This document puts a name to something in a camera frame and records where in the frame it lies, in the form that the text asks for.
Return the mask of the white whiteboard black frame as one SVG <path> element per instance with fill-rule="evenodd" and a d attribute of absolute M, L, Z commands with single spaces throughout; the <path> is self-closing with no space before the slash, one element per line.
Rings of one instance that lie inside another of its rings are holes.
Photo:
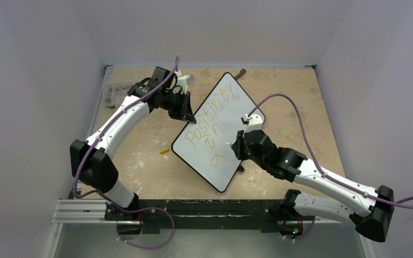
<path fill-rule="evenodd" d="M 241 162 L 225 143 L 245 129 L 241 117 L 256 103 L 230 73 L 224 73 L 172 143 L 172 152 L 216 191 L 225 192 Z"/>

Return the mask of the yellow marker cap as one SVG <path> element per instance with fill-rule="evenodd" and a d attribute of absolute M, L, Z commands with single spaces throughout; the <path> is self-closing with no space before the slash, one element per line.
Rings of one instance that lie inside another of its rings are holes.
<path fill-rule="evenodd" d="M 160 154 L 165 154 L 165 153 L 168 153 L 168 152 L 169 152 L 169 148 L 165 148 L 165 149 L 162 149 L 160 151 Z"/>

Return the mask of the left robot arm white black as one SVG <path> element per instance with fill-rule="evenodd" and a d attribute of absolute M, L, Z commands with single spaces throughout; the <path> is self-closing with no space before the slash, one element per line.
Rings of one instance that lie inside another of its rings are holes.
<path fill-rule="evenodd" d="M 93 188 L 118 205 L 118 213 L 126 220 L 139 212 L 138 195 L 118 178 L 112 158 L 131 131 L 153 110 L 161 108 L 170 118 L 195 124 L 188 86 L 191 74 L 156 67 L 152 76 L 138 81 L 127 92 L 123 103 L 98 131 L 86 140 L 74 140 L 69 148 L 73 188 L 78 182 Z"/>

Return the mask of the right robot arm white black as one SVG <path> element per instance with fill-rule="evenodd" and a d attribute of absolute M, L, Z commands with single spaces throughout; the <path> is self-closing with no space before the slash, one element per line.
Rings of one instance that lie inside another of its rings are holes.
<path fill-rule="evenodd" d="M 231 144 L 236 158 L 251 160 L 273 177 L 308 186 L 324 197 L 289 190 L 280 205 L 288 219 L 313 216 L 352 226 L 365 238 L 385 242 L 393 216 L 393 190 L 384 185 L 374 188 L 351 181 L 322 167 L 291 149 L 277 147 L 262 131 L 239 131 Z"/>

